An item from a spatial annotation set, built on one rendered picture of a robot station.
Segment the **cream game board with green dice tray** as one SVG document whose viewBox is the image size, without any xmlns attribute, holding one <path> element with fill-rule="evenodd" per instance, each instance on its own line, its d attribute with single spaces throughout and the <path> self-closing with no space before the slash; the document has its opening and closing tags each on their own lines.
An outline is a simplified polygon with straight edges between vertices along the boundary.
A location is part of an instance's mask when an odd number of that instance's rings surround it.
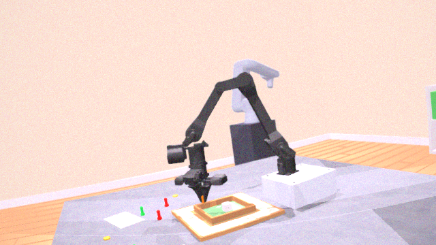
<svg viewBox="0 0 436 245">
<path fill-rule="evenodd" d="M 232 204 L 232 210 L 223 211 L 222 203 L 230 202 Z M 256 212 L 259 209 L 259 212 Z M 193 215 L 190 211 L 194 210 L 199 216 L 203 217 L 212 225 L 216 223 L 221 223 L 219 225 L 215 225 L 213 227 L 209 227 L 205 222 L 200 220 L 196 215 Z M 175 212 L 193 229 L 195 229 L 201 236 L 209 235 L 214 232 L 223 231 L 224 229 L 235 227 L 241 225 L 243 223 L 252 221 L 254 219 L 266 216 L 273 212 L 277 212 L 280 209 L 272 207 L 266 203 L 262 203 L 256 199 L 252 199 L 242 193 L 237 193 L 234 195 L 230 195 L 227 197 L 222 197 L 220 199 L 216 199 L 213 201 L 209 201 L 206 203 L 200 203 L 189 208 L 183 208 L 180 210 L 176 210 Z M 250 214 L 255 212 L 253 214 Z M 237 218 L 235 220 L 231 220 L 226 223 L 222 223 L 228 221 L 230 219 L 249 214 L 243 216 L 241 218 Z"/>
</svg>

